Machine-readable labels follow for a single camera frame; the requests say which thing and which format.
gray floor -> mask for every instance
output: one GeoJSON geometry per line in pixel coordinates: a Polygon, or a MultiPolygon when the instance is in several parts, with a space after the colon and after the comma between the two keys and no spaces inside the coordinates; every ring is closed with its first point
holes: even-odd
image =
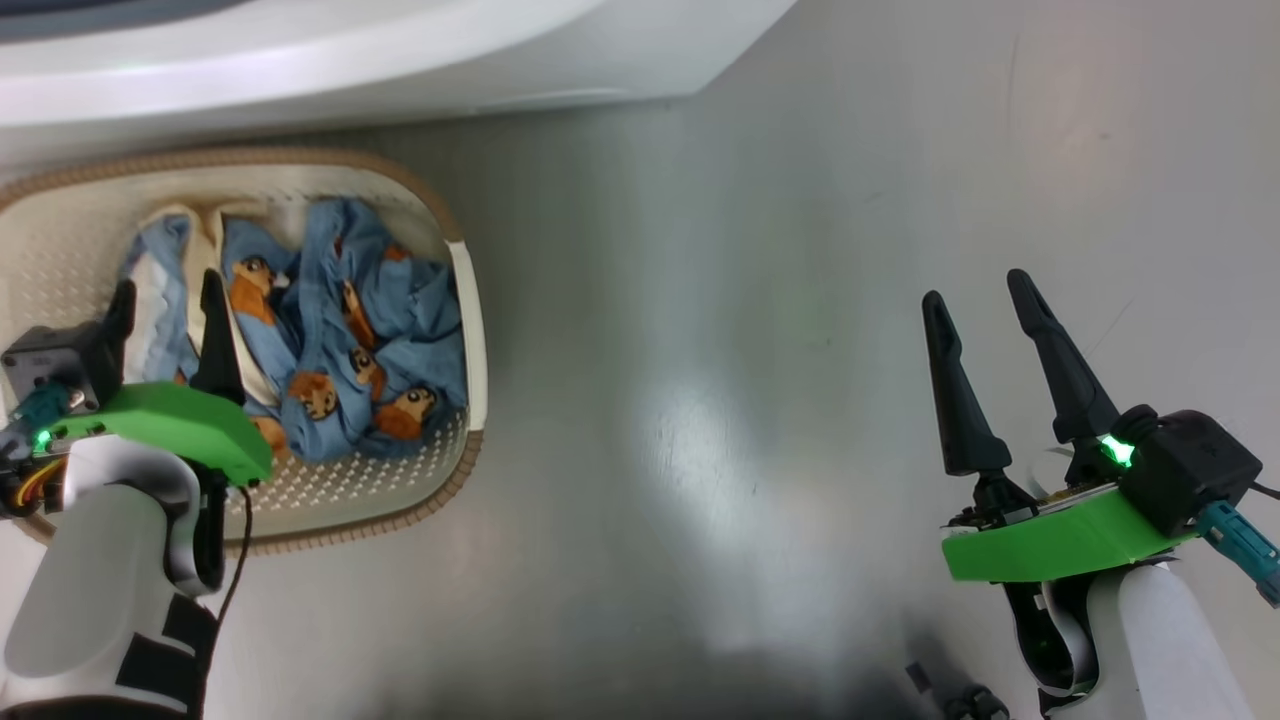
{"type": "MultiPolygon", "coordinates": [[[[454,206],[489,434],[425,524],[248,565],[209,717],[914,717],[911,660],[1036,716],[1001,594],[938,551],[969,483],[919,299],[1018,477],[1052,410],[1010,266],[1117,404],[1211,410],[1271,461],[1280,9],[1212,5],[801,0],[689,101],[303,138],[454,206]]],[[[1280,628],[1184,556],[1271,716],[1280,628]]]]}

brown woven basket rim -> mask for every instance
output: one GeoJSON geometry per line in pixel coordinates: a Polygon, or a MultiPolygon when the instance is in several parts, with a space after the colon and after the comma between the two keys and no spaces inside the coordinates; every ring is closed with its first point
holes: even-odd
{"type": "MultiPolygon", "coordinates": [[[[29,178],[17,179],[4,187],[0,187],[0,213],[8,210],[10,205],[24,197],[74,184],[147,173],[221,168],[232,165],[338,165],[356,168],[360,170],[370,170],[398,182],[404,186],[406,190],[417,196],[417,199],[426,205],[431,214],[435,215],[435,220],[440,225],[440,233],[443,234],[445,242],[462,242],[462,228],[458,227],[457,220],[453,218],[453,213],[449,211],[444,200],[440,199],[440,196],[436,195],[430,186],[419,179],[403,165],[370,152],[325,147],[225,147],[211,150],[187,150],[160,155],[142,155],[138,158],[127,158],[78,168],[52,170],[36,174],[29,178]]],[[[458,491],[462,489],[467,478],[471,477],[471,469],[475,468],[475,462],[480,456],[480,447],[483,445],[484,430],[467,432],[467,441],[462,448],[462,456],[458,457],[458,464],[453,468],[448,479],[431,492],[431,495],[408,507],[376,518],[360,520],[357,523],[334,525],[332,528],[268,536],[261,539],[253,538],[250,542],[248,553],[250,556],[282,555],[311,547],[339,544],[355,539],[381,536],[394,530],[402,530],[410,525],[420,523],[444,507],[444,505],[453,500],[458,491]]],[[[49,544],[56,532],[56,527],[41,515],[31,515],[28,518],[15,520],[15,523],[23,533],[44,544],[49,544]]],[[[236,555],[239,555],[241,541],[227,538],[224,541],[224,547],[228,552],[234,551],[236,555]]]]}

scratch on surface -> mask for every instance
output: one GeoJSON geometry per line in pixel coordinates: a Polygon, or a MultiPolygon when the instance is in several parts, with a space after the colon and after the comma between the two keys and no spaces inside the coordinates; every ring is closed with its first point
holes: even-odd
{"type": "Polygon", "coordinates": [[[1018,44],[1023,33],[1014,36],[1014,50],[1009,54],[1009,76],[1005,79],[1005,137],[1014,132],[1014,79],[1018,77],[1018,44]]]}
{"type": "Polygon", "coordinates": [[[1116,327],[1116,323],[1120,322],[1120,318],[1124,316],[1124,311],[1128,310],[1130,305],[1133,305],[1134,300],[1138,300],[1137,295],[1129,299],[1129,302],[1124,304],[1124,307],[1121,307],[1120,313],[1116,314],[1116,319],[1111,320],[1111,324],[1107,325],[1107,331],[1102,333],[1102,337],[1098,338],[1098,342],[1094,342],[1093,346],[1089,347],[1088,352],[1084,354],[1085,360],[1088,360],[1089,356],[1093,355],[1093,352],[1102,345],[1102,341],[1106,340],[1108,334],[1111,334],[1111,331],[1116,327]]]}

washing machine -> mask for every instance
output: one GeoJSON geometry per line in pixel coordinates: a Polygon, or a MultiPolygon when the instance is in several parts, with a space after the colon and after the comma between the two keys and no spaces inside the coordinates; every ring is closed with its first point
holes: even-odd
{"type": "Polygon", "coordinates": [[[0,170],[690,95],[794,0],[0,0],[0,170]]]}

green plastic mount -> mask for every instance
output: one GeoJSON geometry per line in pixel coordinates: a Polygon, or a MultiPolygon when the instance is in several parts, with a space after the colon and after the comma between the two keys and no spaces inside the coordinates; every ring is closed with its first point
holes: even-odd
{"type": "Polygon", "coordinates": [[[271,477],[271,446],[242,409],[174,383],[124,386],[97,413],[63,418],[50,430],[69,438],[118,434],[221,470],[233,486],[271,477]]]}
{"type": "Polygon", "coordinates": [[[1130,565],[1194,537],[1166,538],[1112,491],[1007,528],[950,537],[942,555],[956,580],[1043,583],[1130,565]]]}

